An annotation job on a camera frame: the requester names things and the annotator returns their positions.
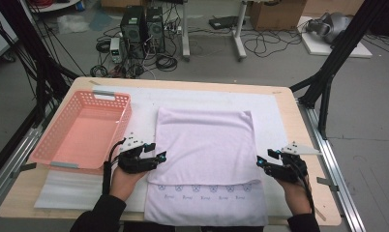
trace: towel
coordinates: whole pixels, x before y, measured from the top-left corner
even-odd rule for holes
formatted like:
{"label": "towel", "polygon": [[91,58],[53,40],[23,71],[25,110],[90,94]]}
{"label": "towel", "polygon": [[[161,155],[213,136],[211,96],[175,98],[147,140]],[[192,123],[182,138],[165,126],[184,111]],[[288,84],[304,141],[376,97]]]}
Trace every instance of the towel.
{"label": "towel", "polygon": [[168,225],[267,224],[250,111],[160,108],[145,219]]}

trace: white plastic bag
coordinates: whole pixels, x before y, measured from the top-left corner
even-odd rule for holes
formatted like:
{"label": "white plastic bag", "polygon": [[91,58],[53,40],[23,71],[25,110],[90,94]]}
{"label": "white plastic bag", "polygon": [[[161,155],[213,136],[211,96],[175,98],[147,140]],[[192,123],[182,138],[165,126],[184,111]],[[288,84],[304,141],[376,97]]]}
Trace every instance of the white plastic bag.
{"label": "white plastic bag", "polygon": [[63,15],[57,18],[59,33],[69,34],[89,30],[89,23],[81,15]]}

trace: robotic hand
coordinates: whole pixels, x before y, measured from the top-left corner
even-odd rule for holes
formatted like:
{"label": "robotic hand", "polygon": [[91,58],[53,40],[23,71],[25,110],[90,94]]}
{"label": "robotic hand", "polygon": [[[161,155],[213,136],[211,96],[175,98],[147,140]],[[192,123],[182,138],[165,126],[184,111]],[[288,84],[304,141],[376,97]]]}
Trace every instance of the robotic hand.
{"label": "robotic hand", "polygon": [[155,146],[155,143],[144,144],[126,152],[122,152],[118,156],[119,167],[129,174],[135,174],[156,169],[159,163],[166,161],[166,152],[162,152],[156,155],[154,158],[140,158],[140,154],[142,153],[142,151],[144,151],[145,153],[151,152],[155,149]]}
{"label": "robotic hand", "polygon": [[104,162],[104,181],[102,183],[102,194],[109,194],[110,191],[110,179],[112,174],[112,165],[118,162],[118,166],[126,173],[135,174],[140,172],[146,172],[158,167],[158,164],[166,161],[166,152],[157,154],[153,158],[142,159],[140,154],[142,152],[151,152],[155,149],[156,144],[143,144],[138,147],[134,147],[128,151],[122,152],[115,159],[112,160],[112,155],[115,148],[125,142],[126,138],[117,142],[110,151],[108,161]]}
{"label": "robotic hand", "polygon": [[270,163],[267,159],[257,156],[257,166],[263,168],[267,175],[290,183],[298,182],[300,176],[307,176],[307,165],[300,159],[299,155],[282,153],[272,149],[268,150],[268,155],[276,160],[281,158],[283,165]]}
{"label": "robotic hand", "polygon": [[282,148],[281,151],[268,150],[268,155],[274,159],[282,159],[283,165],[268,162],[266,159],[257,156],[257,166],[264,169],[264,172],[277,179],[292,184],[299,184],[304,188],[307,198],[314,214],[314,202],[310,183],[308,181],[308,171],[306,163],[300,158],[300,154],[320,155],[318,150],[297,145],[295,142]]}

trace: desktop computer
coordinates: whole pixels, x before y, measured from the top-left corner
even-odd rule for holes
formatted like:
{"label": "desktop computer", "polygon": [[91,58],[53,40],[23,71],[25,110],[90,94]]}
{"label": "desktop computer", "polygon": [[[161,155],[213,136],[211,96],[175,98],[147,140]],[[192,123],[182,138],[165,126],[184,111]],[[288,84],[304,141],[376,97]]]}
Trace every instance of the desktop computer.
{"label": "desktop computer", "polygon": [[146,12],[151,53],[165,52],[164,12],[162,7],[150,7]]}
{"label": "desktop computer", "polygon": [[149,36],[142,6],[128,6],[120,23],[128,57],[144,59],[149,49]]}

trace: gray floor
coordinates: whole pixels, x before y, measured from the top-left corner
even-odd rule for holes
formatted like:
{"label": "gray floor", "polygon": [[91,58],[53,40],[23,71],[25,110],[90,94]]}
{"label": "gray floor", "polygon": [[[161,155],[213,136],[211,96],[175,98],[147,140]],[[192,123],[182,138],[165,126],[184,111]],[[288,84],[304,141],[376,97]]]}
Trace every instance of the gray floor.
{"label": "gray floor", "polygon": [[[76,14],[66,10],[58,14]],[[82,13],[91,21],[93,11]],[[116,26],[111,20],[106,29]],[[103,31],[59,35],[81,68],[88,73],[97,63],[96,38]],[[375,42],[387,49],[389,46]],[[191,35],[190,62],[178,57],[175,72],[147,72],[142,79],[291,86],[314,74],[326,57],[309,55],[302,43],[268,58],[248,52],[238,62],[229,37]],[[327,135],[344,174],[351,196],[368,231],[389,231],[389,53],[363,41],[374,55],[371,59],[349,58],[338,72],[331,93]],[[278,49],[279,44],[272,45]],[[65,66],[78,73],[76,66],[58,49]],[[35,105],[21,65],[0,61],[0,151]],[[71,220],[24,220],[0,218],[0,231],[64,231]],[[345,231],[324,227],[323,231]],[[270,226],[265,231],[286,231]]]}

